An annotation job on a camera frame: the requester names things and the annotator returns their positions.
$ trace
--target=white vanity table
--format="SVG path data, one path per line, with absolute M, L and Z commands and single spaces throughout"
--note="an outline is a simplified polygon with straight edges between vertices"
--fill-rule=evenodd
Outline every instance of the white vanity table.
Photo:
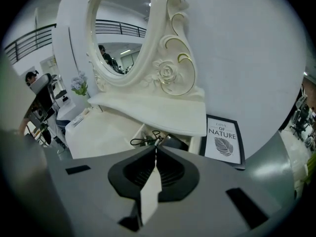
M 143 46 L 133 68 L 121 75 L 105 62 L 96 41 L 100 1 L 89 0 L 85 30 L 87 56 L 100 93 L 88 100 L 94 108 L 79 124 L 66 126 L 73 158 L 133 149 L 132 139 L 142 139 L 142 131 L 152 135 L 153 130 L 162 137 L 175 135 L 190 153 L 198 154 L 206 135 L 206 110 L 184 32 L 189 5 L 185 0 L 151 0 Z

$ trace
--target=framed poster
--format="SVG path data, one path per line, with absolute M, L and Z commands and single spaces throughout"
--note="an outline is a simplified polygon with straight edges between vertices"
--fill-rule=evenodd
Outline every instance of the framed poster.
M 245 155 L 237 121 L 206 115 L 207 134 L 202 138 L 199 154 L 245 169 Z

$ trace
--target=black slot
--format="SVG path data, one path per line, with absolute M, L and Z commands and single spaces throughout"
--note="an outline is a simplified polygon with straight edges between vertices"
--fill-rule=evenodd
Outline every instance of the black slot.
M 268 217 L 240 188 L 226 191 L 238 211 L 251 229 L 260 226 Z
M 73 167 L 73 168 L 66 168 L 66 171 L 68 175 L 72 175 L 72 174 L 77 174 L 79 172 L 83 172 L 89 169 L 91 168 L 88 165 L 82 165 L 82 166 Z

